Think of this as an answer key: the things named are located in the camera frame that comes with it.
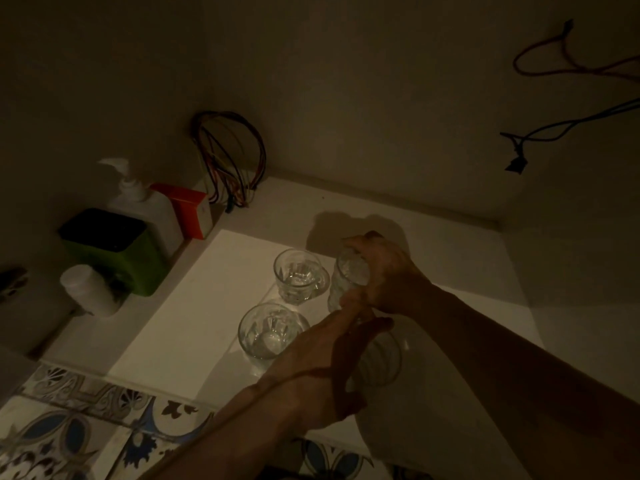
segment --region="person's left hand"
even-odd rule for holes
[[[366,406],[359,392],[345,391],[346,383],[370,341],[393,325],[391,318],[349,303],[302,332],[257,385],[294,416],[295,435],[341,421]]]

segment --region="person's right hand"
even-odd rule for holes
[[[366,286],[347,291],[340,306],[359,301],[385,313],[410,315],[421,294],[432,287],[427,277],[395,242],[375,231],[342,240],[366,259],[369,282]]]

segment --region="pump dispenser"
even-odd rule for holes
[[[149,190],[140,180],[132,177],[126,158],[105,158],[98,163],[110,165],[122,175],[118,185],[120,195],[108,202],[107,208],[146,222],[164,256],[171,258],[184,237],[169,198]]]

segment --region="green container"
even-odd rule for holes
[[[58,230],[65,247],[117,289],[152,295],[169,273],[169,264],[139,219],[86,209]]]

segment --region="black lid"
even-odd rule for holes
[[[65,241],[119,253],[127,249],[147,225],[140,219],[101,209],[85,209],[58,229]]]

